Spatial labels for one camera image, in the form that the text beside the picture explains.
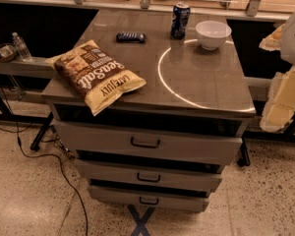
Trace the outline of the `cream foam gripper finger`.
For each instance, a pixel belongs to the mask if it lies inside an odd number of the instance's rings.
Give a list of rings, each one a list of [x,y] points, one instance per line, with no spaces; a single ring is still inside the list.
[[[283,129],[295,113],[295,66],[285,74],[277,72],[271,80],[268,101],[260,127],[266,132]]]
[[[284,25],[279,26],[275,31],[261,41],[259,48],[266,51],[280,50],[283,29]]]

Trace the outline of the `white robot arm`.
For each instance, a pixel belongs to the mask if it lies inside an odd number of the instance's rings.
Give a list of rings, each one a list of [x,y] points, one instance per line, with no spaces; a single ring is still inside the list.
[[[292,65],[288,72],[277,72],[272,79],[260,122],[264,131],[276,132],[284,128],[295,112],[295,12],[285,24],[264,38],[259,48],[279,50],[281,59]]]

